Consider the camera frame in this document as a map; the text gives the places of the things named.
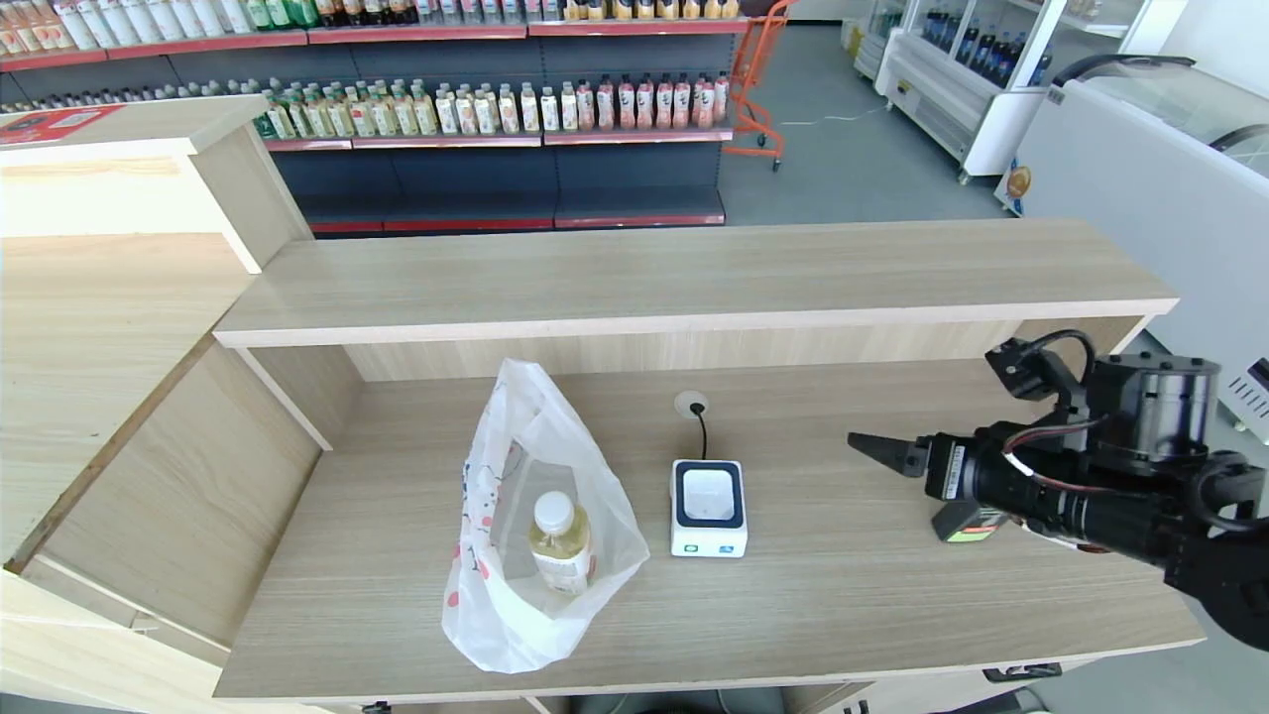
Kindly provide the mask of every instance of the floor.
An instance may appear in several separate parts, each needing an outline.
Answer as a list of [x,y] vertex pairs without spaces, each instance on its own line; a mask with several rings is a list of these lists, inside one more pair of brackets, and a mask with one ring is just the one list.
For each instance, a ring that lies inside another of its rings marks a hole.
[[[784,162],[773,172],[765,159],[723,157],[720,190],[732,224],[1001,216],[994,180],[957,185],[947,152],[898,112],[883,110],[884,101],[850,68],[836,27],[788,28],[758,99],[788,141]],[[1209,441],[1269,464],[1269,449],[1233,432],[1227,421]],[[1041,682],[1034,692],[1057,714],[1263,714],[1269,654],[1235,642],[1194,610],[1207,642],[1115,657]],[[728,694],[727,704],[735,714],[773,710],[763,695]],[[91,711],[0,695],[0,714]]]

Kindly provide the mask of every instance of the white plastic bag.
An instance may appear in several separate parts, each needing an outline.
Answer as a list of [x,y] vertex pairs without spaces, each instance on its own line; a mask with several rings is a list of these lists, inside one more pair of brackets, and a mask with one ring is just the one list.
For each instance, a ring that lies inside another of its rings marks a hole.
[[[487,672],[529,672],[569,657],[648,550],[621,482],[539,365],[503,363],[462,483],[445,637]],[[533,506],[548,491],[567,493],[590,517],[595,572],[577,597],[547,588],[529,550]]]

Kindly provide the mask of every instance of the shopping cart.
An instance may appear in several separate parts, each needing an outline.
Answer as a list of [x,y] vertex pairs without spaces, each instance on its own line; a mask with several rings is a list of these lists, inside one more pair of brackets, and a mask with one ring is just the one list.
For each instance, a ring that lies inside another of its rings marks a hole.
[[742,3],[741,8],[749,18],[749,28],[740,41],[740,49],[736,52],[736,61],[731,67],[732,101],[736,107],[736,126],[733,133],[740,136],[747,132],[758,133],[758,147],[751,146],[723,146],[728,153],[744,153],[746,156],[770,156],[772,170],[780,170],[780,156],[784,153],[784,137],[773,128],[772,114],[750,96],[750,91],[758,86],[763,79],[763,71],[775,48],[775,39],[779,38],[780,29],[789,22],[788,6],[797,0],[778,0],[772,4],[766,14],[761,8],[750,8]]

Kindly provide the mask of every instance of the black handle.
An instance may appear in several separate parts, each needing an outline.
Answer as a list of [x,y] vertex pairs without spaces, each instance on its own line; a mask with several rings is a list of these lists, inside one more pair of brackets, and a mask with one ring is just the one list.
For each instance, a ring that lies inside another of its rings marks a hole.
[[1062,86],[1072,79],[1080,79],[1098,67],[1113,65],[1115,62],[1126,65],[1146,65],[1151,67],[1159,67],[1162,65],[1181,65],[1184,67],[1194,66],[1194,60],[1176,55],[1093,55],[1091,57],[1085,57],[1066,67],[1061,72],[1057,72],[1057,76],[1053,77],[1053,86]]
[[1005,667],[1003,671],[983,670],[982,676],[987,677],[987,681],[994,685],[999,685],[1001,682],[1044,680],[1048,677],[1061,677],[1062,666],[1057,662],[1046,662],[1043,665],[1019,665],[1016,667]]
[[1208,143],[1208,146],[1216,148],[1217,151],[1225,151],[1235,143],[1246,141],[1254,136],[1260,136],[1261,133],[1269,133],[1269,124],[1247,124],[1242,128],[1231,131],[1221,138],[1217,138],[1212,143]]

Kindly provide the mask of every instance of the white bottle cap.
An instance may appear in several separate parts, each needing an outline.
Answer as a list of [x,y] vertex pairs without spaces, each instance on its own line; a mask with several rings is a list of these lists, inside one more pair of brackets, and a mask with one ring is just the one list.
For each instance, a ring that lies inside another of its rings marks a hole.
[[544,534],[566,533],[572,526],[572,500],[562,491],[543,493],[533,506],[533,521]]

